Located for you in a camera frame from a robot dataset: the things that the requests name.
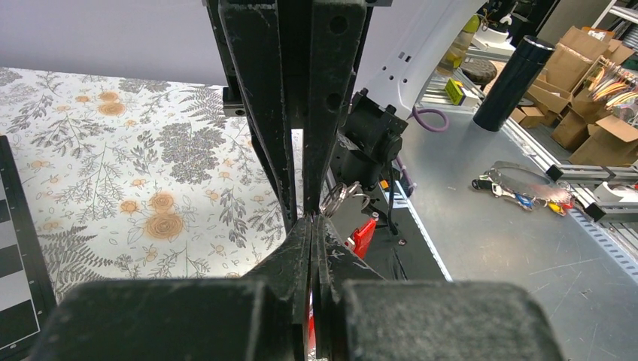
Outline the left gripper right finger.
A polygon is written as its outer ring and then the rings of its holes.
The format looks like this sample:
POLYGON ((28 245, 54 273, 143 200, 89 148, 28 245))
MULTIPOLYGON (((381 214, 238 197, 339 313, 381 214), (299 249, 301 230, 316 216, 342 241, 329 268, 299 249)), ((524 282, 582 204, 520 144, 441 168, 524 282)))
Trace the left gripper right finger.
POLYGON ((523 288, 391 281, 314 219, 316 353, 329 360, 560 360, 551 324, 523 288))

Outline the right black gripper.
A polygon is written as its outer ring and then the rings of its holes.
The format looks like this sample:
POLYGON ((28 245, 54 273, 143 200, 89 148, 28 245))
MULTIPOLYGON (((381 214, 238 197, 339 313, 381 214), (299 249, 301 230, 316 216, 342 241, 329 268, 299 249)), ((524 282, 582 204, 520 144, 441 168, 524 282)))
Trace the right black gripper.
POLYGON ((303 129, 303 208, 321 187, 366 20, 365 1, 206 1, 227 85, 223 112, 250 117, 284 227, 297 220, 291 128, 303 129))

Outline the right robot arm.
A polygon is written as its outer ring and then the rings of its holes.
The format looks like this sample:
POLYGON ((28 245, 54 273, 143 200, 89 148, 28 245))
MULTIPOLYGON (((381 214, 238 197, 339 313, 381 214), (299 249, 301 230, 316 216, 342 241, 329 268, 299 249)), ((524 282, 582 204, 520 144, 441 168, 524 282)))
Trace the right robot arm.
POLYGON ((424 1, 361 90, 354 85, 377 1, 206 1, 227 85, 246 117, 286 230, 319 211, 338 135, 392 160, 415 102, 480 1, 424 1))

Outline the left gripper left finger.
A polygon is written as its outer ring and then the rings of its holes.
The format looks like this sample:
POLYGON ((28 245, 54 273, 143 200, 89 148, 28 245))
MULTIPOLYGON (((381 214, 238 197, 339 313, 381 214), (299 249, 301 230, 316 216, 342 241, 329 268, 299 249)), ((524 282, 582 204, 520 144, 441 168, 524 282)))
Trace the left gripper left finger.
POLYGON ((240 278, 84 283, 54 309, 33 360, 304 360, 312 219, 240 278))

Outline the red tag key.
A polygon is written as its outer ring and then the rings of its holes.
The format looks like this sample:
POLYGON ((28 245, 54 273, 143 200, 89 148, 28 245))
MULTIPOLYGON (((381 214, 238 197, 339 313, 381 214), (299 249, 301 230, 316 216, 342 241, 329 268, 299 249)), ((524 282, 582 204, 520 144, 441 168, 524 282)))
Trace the red tag key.
POLYGON ((363 224, 363 226, 355 229, 351 236, 347 237, 344 241, 344 245, 361 259, 364 259, 366 256, 372 242, 378 220, 379 213, 373 211, 371 217, 363 224))

